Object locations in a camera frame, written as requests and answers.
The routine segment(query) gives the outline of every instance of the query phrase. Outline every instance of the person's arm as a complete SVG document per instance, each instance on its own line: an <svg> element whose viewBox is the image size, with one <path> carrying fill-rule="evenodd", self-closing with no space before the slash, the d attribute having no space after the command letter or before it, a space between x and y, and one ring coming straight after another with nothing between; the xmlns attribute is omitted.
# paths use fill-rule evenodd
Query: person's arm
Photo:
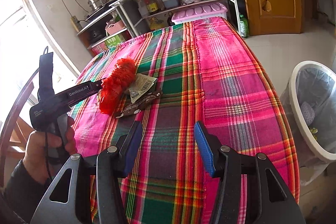
<svg viewBox="0 0 336 224"><path fill-rule="evenodd" d="M69 128L66 132L68 143L65 149L71 154L77 153L75 132L70 127L74 120L68 118ZM48 133L48 147L57 148L62 145L60 137ZM29 135L26 153L14 169L7 187L4 198L8 205L23 220L30 223L33 214L43 197L48 186L48 171L45 161L45 133L33 132Z"/></svg>

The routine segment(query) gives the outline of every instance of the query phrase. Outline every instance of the metal screw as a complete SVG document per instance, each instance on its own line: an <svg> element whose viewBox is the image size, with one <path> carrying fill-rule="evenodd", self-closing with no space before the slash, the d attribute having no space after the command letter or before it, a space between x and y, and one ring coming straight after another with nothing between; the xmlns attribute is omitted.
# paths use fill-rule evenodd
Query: metal screw
<svg viewBox="0 0 336 224"><path fill-rule="evenodd" d="M107 148L107 152L108 153L114 153L118 150L118 148L116 146L110 146L109 148Z"/></svg>
<svg viewBox="0 0 336 224"><path fill-rule="evenodd" d="M265 160L267 156L264 153L259 153L258 158L260 158L261 160Z"/></svg>
<svg viewBox="0 0 336 224"><path fill-rule="evenodd" d="M229 152L230 151L230 147L228 147L227 145L222 145L220 147L220 149L223 151L223 152Z"/></svg>
<svg viewBox="0 0 336 224"><path fill-rule="evenodd" d="M73 154L73 155L71 156L71 159L72 159L72 160L78 160L80 157L81 157L80 154Z"/></svg>

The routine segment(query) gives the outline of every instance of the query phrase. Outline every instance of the blue gripper pad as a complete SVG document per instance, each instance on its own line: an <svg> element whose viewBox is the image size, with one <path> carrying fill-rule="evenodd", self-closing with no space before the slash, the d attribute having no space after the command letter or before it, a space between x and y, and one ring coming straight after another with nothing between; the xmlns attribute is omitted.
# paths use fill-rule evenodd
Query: blue gripper pad
<svg viewBox="0 0 336 224"><path fill-rule="evenodd" d="M194 137L202 157L204 168L211 177L214 177L215 166L213 162L213 153L210 149L205 134L208 134L205 126L201 121L197 121L194 125Z"/></svg>
<svg viewBox="0 0 336 224"><path fill-rule="evenodd" d="M133 169L134 161L138 154L141 139L142 139L142 124L138 121L135 121L124 142L124 145L127 146L126 151L124 153L125 167L122 172L125 177L128 176L128 174Z"/></svg>

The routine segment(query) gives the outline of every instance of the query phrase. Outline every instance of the pink storage box lid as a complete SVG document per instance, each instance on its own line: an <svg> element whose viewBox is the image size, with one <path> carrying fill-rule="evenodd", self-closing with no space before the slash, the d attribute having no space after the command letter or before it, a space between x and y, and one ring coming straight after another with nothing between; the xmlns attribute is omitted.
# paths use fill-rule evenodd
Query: pink storage box lid
<svg viewBox="0 0 336 224"><path fill-rule="evenodd" d="M186 10L179 11L175 13L172 17L172 22L187 21L189 19L194 19L202 16L213 16L216 14L226 13L227 8L219 2L213 4L204 4L197 7L192 7Z"/></svg>

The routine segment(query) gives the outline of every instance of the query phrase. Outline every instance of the white trash can rim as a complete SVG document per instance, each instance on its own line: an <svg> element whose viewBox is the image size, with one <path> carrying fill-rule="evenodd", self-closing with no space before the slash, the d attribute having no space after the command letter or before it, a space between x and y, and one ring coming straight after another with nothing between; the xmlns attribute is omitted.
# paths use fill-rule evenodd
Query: white trash can rim
<svg viewBox="0 0 336 224"><path fill-rule="evenodd" d="M315 68L327 73L335 82L336 82L336 74L330 70L325 65L315 62L315 61L303 61L296 65L294 68L292 75L289 79L289 100L290 105L292 107L294 118L297 123L297 126L302 134L305 142L307 143L308 147L311 151L318 157L320 160L330 163L336 161L336 154L330 153L324 150L319 143L314 139L313 135L311 134L304 118L301 113L300 105L296 95L296 78L300 71L306 68Z"/></svg>

